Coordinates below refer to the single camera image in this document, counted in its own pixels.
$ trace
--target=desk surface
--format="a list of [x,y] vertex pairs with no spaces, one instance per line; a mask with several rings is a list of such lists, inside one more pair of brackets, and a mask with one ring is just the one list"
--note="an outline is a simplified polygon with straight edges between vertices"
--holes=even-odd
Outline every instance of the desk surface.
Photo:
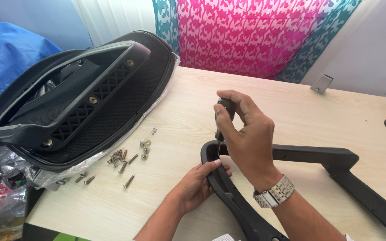
[[[145,224],[165,195],[193,166],[200,149],[214,139],[216,90],[248,94],[275,122],[274,144],[348,148],[360,156],[351,169],[386,199],[386,98],[327,89],[319,95],[306,85],[178,67],[168,96],[120,146],[127,158],[151,140],[149,158],[137,158],[120,175],[108,156],[87,169],[96,175],[86,186],[73,177],[56,192],[46,190],[27,222],[93,241],[129,240]],[[235,117],[234,125],[242,127]],[[155,135],[150,131],[156,127]],[[261,209],[253,187],[232,162],[233,183],[271,225],[285,234],[270,209]],[[386,228],[334,182],[320,164],[275,161],[296,189],[330,223],[354,240],[386,240]],[[123,185],[136,174],[128,189]],[[216,195],[185,215],[174,240],[212,240],[229,233],[245,237],[229,209]]]

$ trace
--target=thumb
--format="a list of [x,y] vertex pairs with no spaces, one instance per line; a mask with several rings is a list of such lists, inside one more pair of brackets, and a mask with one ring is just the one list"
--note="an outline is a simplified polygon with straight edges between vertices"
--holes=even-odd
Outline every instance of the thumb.
[[222,135],[224,136],[224,139],[233,139],[238,134],[238,131],[233,126],[233,122],[230,119],[230,115],[226,108],[224,108],[221,104],[215,104],[214,111],[217,116],[215,122],[218,129],[220,129]]
[[197,172],[199,173],[199,178],[200,179],[206,178],[206,176],[208,176],[210,172],[217,169],[217,167],[219,167],[220,164],[221,164],[220,159],[203,164],[201,167],[199,167],[199,169],[197,169]]

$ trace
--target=pink patterned curtain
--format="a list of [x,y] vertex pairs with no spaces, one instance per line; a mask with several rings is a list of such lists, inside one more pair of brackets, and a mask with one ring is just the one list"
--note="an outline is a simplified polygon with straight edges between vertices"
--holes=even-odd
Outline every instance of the pink patterned curtain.
[[331,0],[178,0],[181,64],[273,79]]

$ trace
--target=silver wristwatch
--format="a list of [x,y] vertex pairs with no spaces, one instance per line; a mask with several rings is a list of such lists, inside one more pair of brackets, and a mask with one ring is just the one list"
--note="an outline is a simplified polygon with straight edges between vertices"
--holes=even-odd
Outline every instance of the silver wristwatch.
[[259,203],[260,207],[273,208],[285,201],[293,191],[293,183],[283,174],[281,180],[269,191],[260,194],[254,189],[253,197]]

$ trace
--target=person's left hand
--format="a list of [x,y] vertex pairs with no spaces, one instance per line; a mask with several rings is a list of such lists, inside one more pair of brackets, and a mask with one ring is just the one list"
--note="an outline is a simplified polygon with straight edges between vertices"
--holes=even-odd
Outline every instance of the person's left hand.
[[[193,167],[168,194],[170,198],[178,201],[183,215],[193,211],[214,192],[206,176],[217,169],[220,164],[221,160],[217,159]],[[230,167],[228,165],[223,165],[223,167],[228,176],[232,176],[232,172],[229,171]]]

